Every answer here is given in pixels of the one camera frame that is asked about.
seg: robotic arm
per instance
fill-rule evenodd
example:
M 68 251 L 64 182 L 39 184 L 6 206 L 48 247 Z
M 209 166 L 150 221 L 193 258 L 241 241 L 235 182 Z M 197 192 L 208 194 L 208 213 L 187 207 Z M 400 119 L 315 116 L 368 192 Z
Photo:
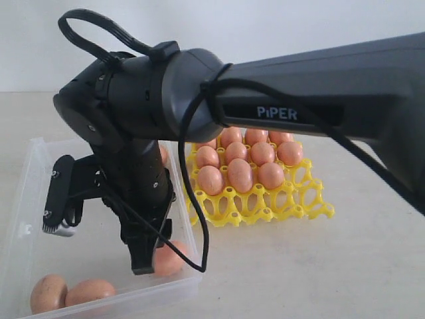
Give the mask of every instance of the robotic arm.
M 92 22 L 143 55 L 106 52 L 66 19 Z M 148 47 L 87 10 L 67 12 L 59 27 L 97 58 L 54 97 L 93 156 L 55 164 L 68 179 L 52 176 L 47 233 L 71 235 L 82 202 L 101 197 L 120 219 L 134 273 L 152 272 L 155 248 L 169 244 L 172 230 L 173 186 L 157 141 L 179 141 L 184 166 L 184 142 L 207 142 L 226 126 L 331 136 L 425 213 L 425 33 L 224 64 L 204 49 L 181 51 L 174 41 Z M 388 170 L 349 140 L 368 143 Z

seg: white wall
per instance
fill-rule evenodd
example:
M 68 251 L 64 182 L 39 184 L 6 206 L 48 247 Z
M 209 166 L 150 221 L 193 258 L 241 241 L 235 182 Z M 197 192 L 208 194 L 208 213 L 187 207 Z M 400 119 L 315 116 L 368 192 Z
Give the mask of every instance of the white wall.
M 70 44 L 57 19 L 85 7 L 149 45 L 178 40 L 224 62 L 244 62 L 425 31 L 424 0 L 1 0 L 0 91 L 57 90 L 92 57 Z M 109 50 L 105 31 L 70 22 Z

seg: piper logo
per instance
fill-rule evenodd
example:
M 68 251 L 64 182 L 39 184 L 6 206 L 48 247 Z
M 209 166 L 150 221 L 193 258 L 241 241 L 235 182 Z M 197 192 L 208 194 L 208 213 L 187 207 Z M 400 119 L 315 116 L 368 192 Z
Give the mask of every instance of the piper logo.
M 279 119 L 297 121 L 297 112 L 292 108 L 277 108 L 274 106 L 265 108 L 264 106 L 257 106 L 257 115 L 259 118 Z

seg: black bracket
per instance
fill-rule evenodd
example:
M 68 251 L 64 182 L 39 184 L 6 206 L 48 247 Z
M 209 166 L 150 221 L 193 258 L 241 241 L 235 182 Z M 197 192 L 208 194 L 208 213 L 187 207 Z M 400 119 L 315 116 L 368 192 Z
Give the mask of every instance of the black bracket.
M 154 211 L 140 212 L 151 226 L 166 239 L 171 238 L 172 222 L 168 219 L 171 203 L 175 200 L 169 171 L 165 169 L 169 181 L 167 200 Z M 59 158 L 53 166 L 50 186 L 44 207 L 43 226 L 45 233 L 70 237 L 82 220 L 84 200 L 102 198 L 121 223 L 121 240 L 127 245 L 131 255 L 131 269 L 134 274 L 153 272 L 153 254 L 163 243 L 155 232 L 135 218 L 122 203 L 107 192 L 111 189 L 94 155 L 75 160 L 70 155 Z

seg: black cable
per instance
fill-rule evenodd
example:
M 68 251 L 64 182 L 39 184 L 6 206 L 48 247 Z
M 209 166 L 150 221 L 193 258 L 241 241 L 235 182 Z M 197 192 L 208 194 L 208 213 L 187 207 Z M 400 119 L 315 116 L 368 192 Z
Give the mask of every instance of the black cable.
M 377 160 L 372 158 L 372 156 L 363 151 L 359 146 L 355 145 L 349 138 L 338 132 L 334 127 L 323 121 L 311 110 L 306 108 L 299 98 L 285 94 L 259 82 L 238 78 L 218 80 L 216 82 L 211 83 L 211 85 L 209 86 L 209 89 L 211 90 L 210 94 L 212 95 L 215 95 L 220 90 L 229 88 L 245 88 L 254 90 L 259 93 L 268 95 L 271 98 L 279 100 L 283 105 L 286 105 L 288 108 L 293 108 L 306 119 L 311 121 L 311 123 L 320 128 L 323 133 L 335 140 L 340 146 L 344 147 L 347 151 L 351 152 L 354 156 L 359 158 L 371 170 L 373 170 L 377 175 L 379 175 L 379 177 L 381 177 L 391 188 L 393 188 L 402 198 L 404 198 L 404 200 L 406 200 L 409 204 L 411 204 L 411 206 L 413 206 L 425 216 L 424 202 L 420 201 L 417 196 L 415 196 L 415 194 L 411 192 L 411 190 L 409 190 L 404 184 L 399 182 L 399 180 L 397 180 L 397 178 L 395 178 L 393 174 L 391 174 Z
M 208 230 L 207 220 L 205 219 L 205 215 L 202 212 L 202 208 L 199 205 L 199 202 L 197 198 L 195 197 L 195 194 L 193 193 L 191 180 L 189 178 L 189 172 L 187 170 L 187 165 L 186 165 L 185 146 L 186 146 L 186 134 L 189 129 L 189 124 L 191 123 L 191 120 L 193 116 L 195 115 L 197 108 L 199 107 L 201 102 L 204 100 L 204 98 L 205 98 L 204 92 L 201 91 L 197 95 L 197 97 L 193 99 L 192 102 L 189 104 L 189 107 L 187 108 L 181 122 L 181 131 L 180 131 L 179 140 L 178 140 L 179 163 L 181 168 L 181 175 L 183 177 L 183 184 L 185 186 L 187 195 L 189 196 L 189 199 L 191 200 L 193 208 L 195 209 L 195 212 L 198 215 L 199 222 L 201 224 L 201 228 L 203 232 L 203 237 L 204 237 L 201 267 L 197 268 L 197 270 L 201 272 L 205 272 L 207 269 L 207 259 L 208 259 L 209 241 L 210 241 L 209 230 Z
M 179 163 L 180 163 L 180 166 L 182 167 L 181 173 L 183 176 L 183 183 L 186 188 L 187 194 L 193 204 L 193 207 L 195 208 L 195 211 L 198 215 L 198 218 L 203 230 L 204 243 L 203 243 L 203 254 L 202 254 L 201 266 L 196 265 L 193 261 L 187 258 L 175 245 L 173 245 L 173 243 L 171 243 L 154 226 L 152 226 L 148 221 L 146 221 L 142 216 L 140 216 L 137 213 L 137 211 L 135 211 L 130 205 L 128 205 L 114 190 L 108 187 L 106 183 L 102 184 L 102 187 L 105 189 L 106 193 L 109 193 L 110 196 L 113 197 L 112 198 L 113 201 L 118 200 L 118 202 L 121 203 L 121 205 L 123 205 L 124 208 L 133 215 L 133 217 L 135 217 L 140 223 L 144 224 L 151 231 L 153 231 L 180 258 L 182 258 L 189 266 L 191 266 L 192 268 L 194 268 L 195 270 L 199 272 L 205 272 L 207 269 L 207 259 L 208 259 L 208 252 L 209 252 L 209 231 L 208 231 L 207 220 L 205 219 L 204 213 L 202 212 L 202 208 L 199 205 L 199 202 L 197 201 L 197 198 L 195 197 L 195 194 L 193 193 L 193 189 L 191 187 L 189 173 L 186 166 L 185 144 L 186 144 L 187 130 L 189 129 L 189 125 L 191 123 L 193 115 L 195 114 L 197 108 L 199 107 L 201 102 L 204 100 L 204 98 L 205 98 L 204 92 L 200 92 L 197 95 L 197 97 L 193 99 L 192 102 L 189 104 L 189 107 L 187 108 L 185 115 L 183 116 L 183 120 L 181 124 L 181 133 L 179 135 L 179 142 L 178 142 Z
M 108 51 L 95 45 L 93 42 L 86 40 L 78 35 L 70 25 L 67 19 L 78 19 L 97 25 L 103 30 L 109 32 L 120 42 L 125 44 L 132 50 L 149 56 L 151 47 L 133 38 L 127 31 L 121 28 L 113 20 L 91 10 L 87 9 L 74 9 L 69 10 L 58 20 L 59 29 L 62 34 L 76 47 L 90 53 L 109 67 L 115 67 L 119 64 L 119 59 L 111 55 Z

